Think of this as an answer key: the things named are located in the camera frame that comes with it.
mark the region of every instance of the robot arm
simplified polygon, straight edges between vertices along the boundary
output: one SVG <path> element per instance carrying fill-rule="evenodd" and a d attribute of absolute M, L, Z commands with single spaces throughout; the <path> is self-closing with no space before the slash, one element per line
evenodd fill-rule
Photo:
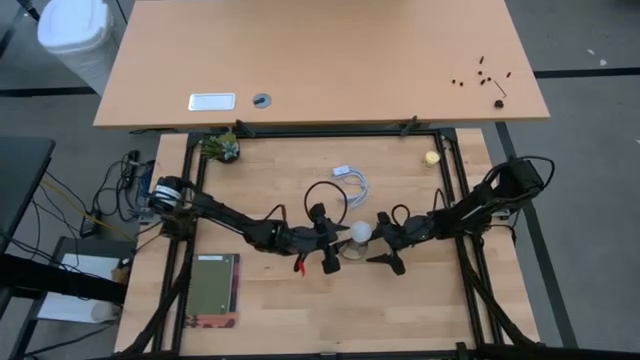
<path fill-rule="evenodd" d="M 434 210 L 426 215 L 409 216 L 402 225 L 391 222 L 386 212 L 378 213 L 378 225 L 369 241 L 383 238 L 390 253 L 367 259 L 391 266 L 396 275 L 405 273 L 398 252 L 431 239 L 448 239 L 468 234 L 482 234 L 491 224 L 492 214 L 500 210 L 517 211 L 536 197 L 549 183 L 542 182 L 531 161 L 539 157 L 522 157 L 500 164 L 487 173 L 480 184 L 451 208 Z M 494 180 L 499 185 L 492 186 Z"/>
<path fill-rule="evenodd" d="M 183 194 L 188 191 L 193 192 L 191 200 L 184 199 Z M 177 228 L 188 228 L 194 218 L 203 218 L 242 235 L 258 251 L 282 256 L 298 255 L 294 271 L 298 271 L 306 256 L 316 250 L 325 254 L 322 264 L 326 274 L 340 270 L 334 243 L 338 240 L 338 231 L 348 227 L 327 218 L 322 204 L 316 204 L 309 210 L 312 228 L 289 228 L 286 220 L 252 219 L 216 201 L 211 195 L 197 191 L 192 183 L 169 176 L 158 180 L 150 196 L 149 207 Z"/>

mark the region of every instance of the white light bulb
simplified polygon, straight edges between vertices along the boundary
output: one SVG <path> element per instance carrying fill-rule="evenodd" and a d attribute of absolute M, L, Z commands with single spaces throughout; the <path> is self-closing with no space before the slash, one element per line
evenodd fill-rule
<path fill-rule="evenodd" d="M 371 226 L 364 221 L 356 221 L 351 225 L 351 238 L 353 241 L 362 244 L 371 238 Z"/>

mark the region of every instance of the red tag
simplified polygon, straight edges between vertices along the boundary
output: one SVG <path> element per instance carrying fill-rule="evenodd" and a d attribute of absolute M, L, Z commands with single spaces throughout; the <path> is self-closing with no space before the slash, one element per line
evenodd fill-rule
<path fill-rule="evenodd" d="M 300 269 L 300 273 L 302 274 L 302 277 L 304 277 L 307 270 L 304 268 L 304 262 L 302 260 L 298 261 L 298 269 Z"/>

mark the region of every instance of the wooden desk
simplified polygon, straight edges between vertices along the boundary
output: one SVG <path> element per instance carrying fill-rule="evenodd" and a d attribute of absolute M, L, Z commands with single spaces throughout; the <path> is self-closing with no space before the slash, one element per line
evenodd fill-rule
<path fill-rule="evenodd" d="M 469 183 L 474 185 L 490 168 L 482 132 L 458 130 L 458 136 Z M 162 137 L 156 179 L 181 173 L 186 139 L 186 135 Z M 377 211 L 390 211 L 397 203 L 416 213 L 431 209 L 442 180 L 439 169 L 426 168 L 421 159 L 434 148 L 432 138 L 418 136 L 246 140 L 238 162 L 207 166 L 204 191 L 254 217 L 263 217 L 282 203 L 287 206 L 290 224 L 307 224 L 302 205 L 306 189 L 327 179 L 332 167 L 350 164 L 367 175 L 371 194 L 361 207 L 349 212 L 345 224 L 365 220 L 373 225 Z M 357 191 L 351 186 L 345 190 Z M 335 189 L 318 187 L 309 202 L 324 202 L 328 214 L 336 217 L 341 211 L 338 199 Z M 153 230 L 145 233 L 140 243 L 154 235 Z M 526 335 L 536 339 L 508 231 L 497 228 L 484 238 L 498 302 Z M 240 317 L 233 329 L 185 329 L 183 354 L 443 350 L 453 349 L 457 341 L 473 346 L 452 240 L 433 240 L 404 250 L 407 273 L 400 277 L 384 265 L 345 259 L 340 272 L 326 276 L 320 266 L 322 255 L 312 254 L 304 278 L 292 272 L 293 258 L 256 252 L 240 236 L 213 223 L 199 222 L 196 241 L 196 253 L 241 254 Z M 129 345 L 153 313 L 167 248 L 168 241 L 158 240 L 136 256 L 116 350 Z M 368 255 L 384 251 L 384 242 L 377 241 Z M 171 338 L 172 316 L 166 344 Z M 486 321 L 484 325 L 485 336 L 490 336 Z"/>
<path fill-rule="evenodd" d="M 496 81 L 508 95 L 500 110 Z M 190 112 L 193 93 L 235 93 L 235 109 Z M 259 93 L 272 105 L 257 109 Z M 430 122 L 549 117 L 503 0 L 137 1 L 94 125 L 414 115 Z"/>

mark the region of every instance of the white label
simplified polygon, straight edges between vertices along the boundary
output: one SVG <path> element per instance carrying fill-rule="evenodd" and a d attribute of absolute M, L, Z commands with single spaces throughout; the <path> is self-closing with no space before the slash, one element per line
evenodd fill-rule
<path fill-rule="evenodd" d="M 224 260 L 224 256 L 222 256 L 222 255 L 198 255 L 198 260 L 222 261 L 222 260 Z"/>
<path fill-rule="evenodd" d="M 191 94 L 189 98 L 190 111 L 229 111 L 236 107 L 236 94 L 211 93 Z"/>
<path fill-rule="evenodd" d="M 179 192 L 163 185 L 156 185 L 155 192 L 159 195 L 156 196 L 158 200 L 162 200 L 162 202 L 167 203 L 171 206 L 176 206 L 178 200 L 182 198 L 182 195 L 180 195 Z"/>

